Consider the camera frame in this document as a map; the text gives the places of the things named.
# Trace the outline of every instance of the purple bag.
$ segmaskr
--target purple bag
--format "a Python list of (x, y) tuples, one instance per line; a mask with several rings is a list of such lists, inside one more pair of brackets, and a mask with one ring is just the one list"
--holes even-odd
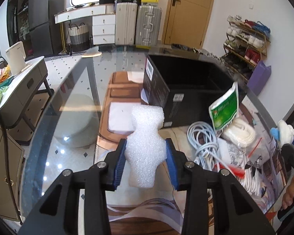
[(253, 71), (247, 86), (258, 96), (267, 83), (270, 75), (271, 66), (266, 66), (263, 61), (260, 61)]

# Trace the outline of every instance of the wooden shoe rack shelf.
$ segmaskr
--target wooden shoe rack shelf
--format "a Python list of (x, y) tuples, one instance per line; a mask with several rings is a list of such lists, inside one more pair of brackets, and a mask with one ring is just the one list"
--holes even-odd
[[(267, 47), (268, 47), (268, 44), (271, 43), (270, 40), (266, 37), (265, 34), (259, 32), (259, 31), (256, 31), (248, 26), (245, 26), (243, 24), (235, 24), (235, 26), (237, 26), (238, 28), (240, 28), (242, 30), (243, 33), (245, 34), (249, 34), (249, 35), (252, 35), (252, 36), (255, 36), (256, 38), (258, 39), (261, 39), (264, 41), (264, 46), (262, 49), (258, 49), (256, 47), (254, 47), (253, 45), (250, 45), (248, 44), (247, 42), (243, 41), (242, 39), (238, 38), (238, 37), (234, 37), (232, 35), (229, 35), (229, 34), (226, 34), (227, 36), (227, 39), (230, 40), (230, 37), (232, 39), (236, 39), (238, 40), (243, 47), (246, 47), (246, 48), (251, 48), (252, 50), (256, 51), (257, 53), (260, 54), (260, 59), (263, 60), (264, 57), (267, 57)], [(254, 70), (255, 69), (255, 65), (252, 64), (250, 61), (246, 60), (245, 57), (241, 56), (240, 54), (238, 54), (237, 52), (235, 52), (233, 49), (229, 48), (228, 46), (225, 46), (223, 45), (223, 49), (224, 49), (224, 52), (225, 52), (225, 55), (222, 56), (221, 58), (224, 58), (229, 52), (231, 52), (232, 54), (236, 55), (238, 58), (240, 58), (242, 61), (246, 62), (248, 67), (251, 69), (251, 70)], [(226, 66), (234, 73), (238, 73), (241, 75), (242, 79), (247, 83), (248, 82), (248, 79), (242, 75), (237, 69), (235, 69), (233, 66), (225, 63)]]

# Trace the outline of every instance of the green packet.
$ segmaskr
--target green packet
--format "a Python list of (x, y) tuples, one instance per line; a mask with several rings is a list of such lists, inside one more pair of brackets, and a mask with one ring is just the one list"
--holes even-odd
[(213, 104), (209, 106), (209, 115), (216, 136), (220, 136), (227, 128), (239, 111), (239, 92), (237, 82)]

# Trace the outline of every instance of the silver suitcase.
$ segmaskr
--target silver suitcase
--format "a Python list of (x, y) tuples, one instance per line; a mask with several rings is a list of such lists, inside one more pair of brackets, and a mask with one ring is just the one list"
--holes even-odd
[(138, 8), (135, 44), (154, 46), (157, 44), (162, 9), (152, 5)]
[(115, 15), (115, 44), (133, 45), (137, 3), (122, 2), (117, 4)]

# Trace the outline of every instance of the wooden door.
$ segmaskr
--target wooden door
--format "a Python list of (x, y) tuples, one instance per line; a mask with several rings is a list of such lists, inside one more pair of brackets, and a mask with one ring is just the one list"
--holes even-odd
[(164, 43), (200, 48), (211, 6), (212, 0), (171, 0)]

